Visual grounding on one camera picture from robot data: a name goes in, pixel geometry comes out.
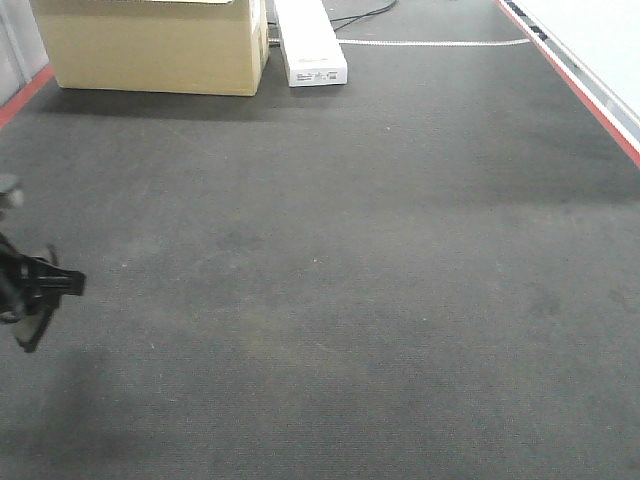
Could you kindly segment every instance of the black cable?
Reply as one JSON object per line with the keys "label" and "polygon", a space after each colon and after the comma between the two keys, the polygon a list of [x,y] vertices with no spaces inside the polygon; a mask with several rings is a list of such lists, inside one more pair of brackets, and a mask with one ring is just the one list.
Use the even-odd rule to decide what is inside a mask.
{"label": "black cable", "polygon": [[[333,29],[334,32],[337,32],[338,30],[342,30],[343,28],[351,25],[352,23],[357,22],[358,20],[362,20],[363,18],[367,18],[367,17],[375,17],[377,15],[381,15],[383,13],[387,13],[388,11],[390,11],[391,9],[393,9],[396,5],[398,5],[398,3],[400,2],[400,0],[392,0],[391,3],[389,3],[388,5],[381,7],[381,8],[376,8],[375,10],[371,10],[367,13],[362,13],[359,15],[350,15],[348,17],[340,17],[340,18],[333,18],[330,19],[329,21],[331,23],[334,22],[346,22],[336,28]],[[276,22],[268,22],[269,25],[272,26],[276,26],[277,23]]]}

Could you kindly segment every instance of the red trim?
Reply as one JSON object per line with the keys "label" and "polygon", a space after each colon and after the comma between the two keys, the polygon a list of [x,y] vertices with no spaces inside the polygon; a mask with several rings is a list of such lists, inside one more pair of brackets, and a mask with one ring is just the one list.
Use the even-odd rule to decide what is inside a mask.
{"label": "red trim", "polygon": [[[518,23],[518,20],[513,10],[511,10],[508,7],[505,7],[505,5],[500,0],[496,0],[496,1],[500,6],[500,8],[516,23],[516,25],[518,25],[518,27],[520,27],[520,24]],[[536,44],[536,46],[538,46],[536,43],[537,38],[535,37],[535,35],[533,35],[530,31],[524,30],[522,28],[521,30],[523,30],[524,33],[526,33],[527,36],[531,38],[531,40],[533,40],[533,43]],[[558,72],[558,74],[567,83],[567,85],[569,85],[571,90],[573,90],[573,93],[576,94],[576,96],[580,99],[580,101],[589,109],[589,111],[593,114],[593,116],[596,117],[596,119],[600,122],[600,124],[609,132],[609,134],[614,138],[614,140],[618,143],[618,145],[620,145],[622,150],[624,150],[624,152],[627,155],[629,155],[629,157],[631,157],[631,160],[633,160],[633,162],[638,167],[640,167],[640,151],[638,151],[633,146],[633,144],[625,138],[622,132],[620,132],[620,130],[616,128],[616,126],[611,122],[611,120],[607,118],[607,116],[603,113],[603,111],[587,96],[584,90],[580,88],[580,86],[567,75],[567,73],[560,66],[560,64],[558,64],[558,62],[556,62],[543,49],[538,48],[538,50],[540,50],[540,52],[544,55],[547,61],[553,66],[555,71]]]}
{"label": "red trim", "polygon": [[0,107],[0,129],[9,123],[33,96],[53,78],[53,69],[47,65],[33,80],[9,100],[4,107]]}

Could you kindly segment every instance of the white tape line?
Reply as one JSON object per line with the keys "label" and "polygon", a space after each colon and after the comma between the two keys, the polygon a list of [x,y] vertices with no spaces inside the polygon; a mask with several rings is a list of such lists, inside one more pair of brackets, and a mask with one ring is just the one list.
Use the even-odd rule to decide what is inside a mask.
{"label": "white tape line", "polygon": [[[342,45],[363,45],[368,47],[513,47],[530,43],[528,38],[496,42],[413,42],[396,40],[338,40]],[[279,38],[270,38],[269,43],[280,43]]]}

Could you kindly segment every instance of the label on box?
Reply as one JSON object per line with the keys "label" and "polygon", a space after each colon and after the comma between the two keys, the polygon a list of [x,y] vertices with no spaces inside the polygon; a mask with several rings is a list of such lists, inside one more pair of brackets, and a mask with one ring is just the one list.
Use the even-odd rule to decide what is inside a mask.
{"label": "label on box", "polygon": [[251,31],[255,32],[260,26],[262,0],[250,0],[249,8],[251,9]]}

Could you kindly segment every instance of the white wall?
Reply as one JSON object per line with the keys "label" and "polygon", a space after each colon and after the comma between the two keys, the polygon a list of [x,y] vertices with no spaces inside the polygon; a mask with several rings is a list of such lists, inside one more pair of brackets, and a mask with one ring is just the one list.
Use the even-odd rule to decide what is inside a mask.
{"label": "white wall", "polygon": [[514,0],[640,119],[639,0]]}
{"label": "white wall", "polygon": [[0,105],[47,62],[29,0],[0,0]]}

